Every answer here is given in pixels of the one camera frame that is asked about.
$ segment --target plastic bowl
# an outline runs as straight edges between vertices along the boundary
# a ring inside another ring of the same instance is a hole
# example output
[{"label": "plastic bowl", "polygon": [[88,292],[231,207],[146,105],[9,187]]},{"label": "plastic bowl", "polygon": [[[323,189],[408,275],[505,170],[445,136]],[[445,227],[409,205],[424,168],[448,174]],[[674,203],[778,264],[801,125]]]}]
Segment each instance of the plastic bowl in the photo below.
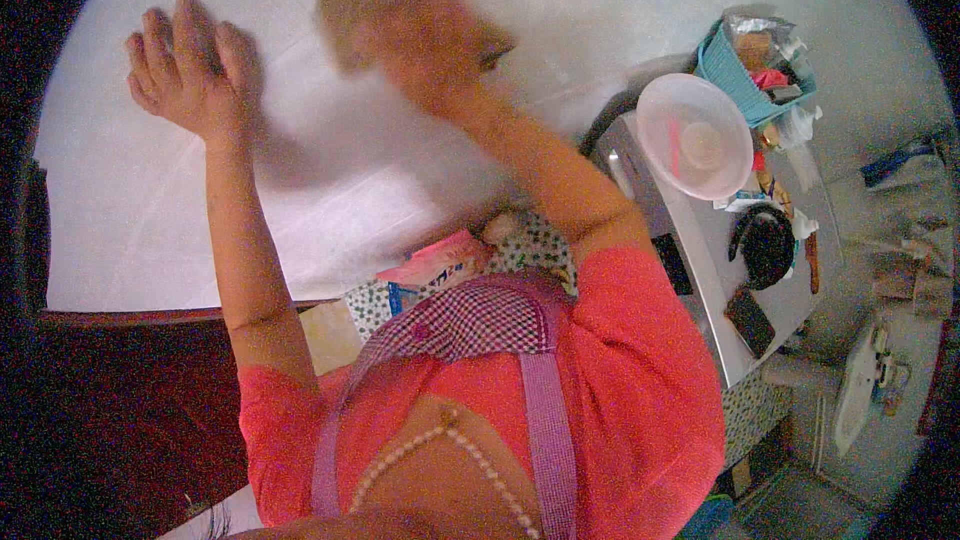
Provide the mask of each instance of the plastic bowl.
[{"label": "plastic bowl", "polygon": [[654,79],[636,103],[636,139],[656,175],[694,198],[727,198],[743,187],[754,142],[737,104],[695,75]]}]

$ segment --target woman's arm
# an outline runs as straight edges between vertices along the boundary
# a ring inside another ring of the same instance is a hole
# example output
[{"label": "woman's arm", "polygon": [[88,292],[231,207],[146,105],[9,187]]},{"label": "woman's arm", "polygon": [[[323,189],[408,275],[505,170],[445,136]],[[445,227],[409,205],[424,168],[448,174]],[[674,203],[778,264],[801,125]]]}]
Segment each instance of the woman's arm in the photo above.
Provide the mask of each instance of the woman's arm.
[{"label": "woman's arm", "polygon": [[608,246],[653,253],[640,209],[557,134],[480,83],[483,36],[460,0],[393,0],[361,26],[358,49],[421,109],[461,127],[511,169],[578,263]]},{"label": "woman's arm", "polygon": [[256,47],[233,25],[214,25],[197,0],[177,0],[172,22],[151,9],[143,26],[126,41],[126,81],[144,110],[194,132],[206,145],[213,263],[237,366],[270,366],[316,389],[304,330],[254,183],[250,147],[264,133]]},{"label": "woman's arm", "polygon": [[509,167],[580,265],[589,254],[633,244],[653,253],[643,214],[617,185],[534,117],[477,84],[454,121]]}]

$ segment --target pearl necklace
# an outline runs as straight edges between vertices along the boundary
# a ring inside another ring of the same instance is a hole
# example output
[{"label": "pearl necklace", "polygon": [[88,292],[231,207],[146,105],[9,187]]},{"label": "pearl necklace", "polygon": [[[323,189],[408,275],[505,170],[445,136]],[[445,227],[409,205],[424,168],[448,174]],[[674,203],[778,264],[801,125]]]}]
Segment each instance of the pearl necklace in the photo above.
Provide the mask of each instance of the pearl necklace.
[{"label": "pearl necklace", "polygon": [[456,429],[457,418],[459,416],[459,411],[455,408],[443,410],[443,424],[430,429],[426,433],[418,434],[414,439],[405,443],[403,446],[397,448],[390,454],[384,456],[379,462],[372,462],[369,464],[369,467],[366,468],[366,474],[363,478],[360,479],[360,482],[357,484],[356,492],[353,495],[353,503],[350,505],[350,513],[354,513],[360,509],[360,506],[363,504],[364,497],[367,495],[367,492],[374,485],[374,482],[383,475],[383,472],[387,471],[392,465],[399,462],[404,457],[409,456],[415,450],[426,445],[427,442],[433,440],[434,438],[439,438],[441,436],[446,436],[450,438],[453,443],[469,454],[473,458],[473,462],[477,464],[480,468],[480,471],[483,472],[484,477],[493,484],[493,488],[500,493],[500,499],[503,500],[503,503],[506,505],[507,509],[510,510],[510,513],[513,517],[516,518],[516,522],[523,528],[523,532],[527,535],[530,540],[540,540],[543,536],[534,526],[533,519],[527,515],[526,511],[523,510],[523,506],[520,501],[517,500],[517,497],[514,496],[507,489],[507,484],[500,478],[497,469],[491,464],[491,462],[486,458],[484,453],[476,447],[476,445],[471,442],[470,438],[464,436],[460,431]]}]

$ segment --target pink apron strap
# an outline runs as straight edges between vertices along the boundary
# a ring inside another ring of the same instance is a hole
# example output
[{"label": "pink apron strap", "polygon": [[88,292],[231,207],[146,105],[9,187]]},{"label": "pink apron strap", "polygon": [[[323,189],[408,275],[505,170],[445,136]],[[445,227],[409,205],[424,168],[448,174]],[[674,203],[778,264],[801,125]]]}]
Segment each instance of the pink apron strap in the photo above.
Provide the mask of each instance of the pink apron strap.
[{"label": "pink apron strap", "polygon": [[577,461],[560,388],[557,357],[540,353],[521,354],[519,359],[543,535],[549,540],[575,540]]},{"label": "pink apron strap", "polygon": [[[464,290],[474,285],[511,289],[526,295],[535,305],[543,333],[540,350],[534,354],[515,354],[520,361],[523,379],[536,498],[539,501],[545,537],[548,540],[575,540],[576,459],[560,384],[560,372],[554,354],[559,333],[559,317],[570,308],[573,300],[558,290],[558,284],[532,272],[486,276],[462,284]],[[381,330],[396,328],[398,319],[415,312],[412,310],[403,313]],[[375,342],[376,338],[371,338],[367,344]],[[354,363],[359,377],[370,368],[369,356],[376,352],[375,346],[364,347],[364,351]],[[353,386],[354,384],[349,382],[344,387],[331,416],[323,423],[314,455],[311,505],[314,514],[320,517],[340,515],[336,474],[337,437],[340,431],[340,414]]]}]

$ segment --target plastic basket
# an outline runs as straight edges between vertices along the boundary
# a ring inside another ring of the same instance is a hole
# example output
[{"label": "plastic basket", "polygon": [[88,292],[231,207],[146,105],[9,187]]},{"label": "plastic basket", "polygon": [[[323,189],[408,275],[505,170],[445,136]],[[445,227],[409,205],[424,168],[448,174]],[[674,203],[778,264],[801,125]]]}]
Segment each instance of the plastic basket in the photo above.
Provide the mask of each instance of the plastic basket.
[{"label": "plastic basket", "polygon": [[750,78],[750,72],[740,62],[734,46],[721,27],[722,23],[723,19],[714,23],[697,47],[697,67],[693,73],[727,93],[747,120],[747,126],[760,127],[817,92],[816,81],[810,75],[797,80],[799,89],[803,91],[801,96],[785,104],[772,102]]}]

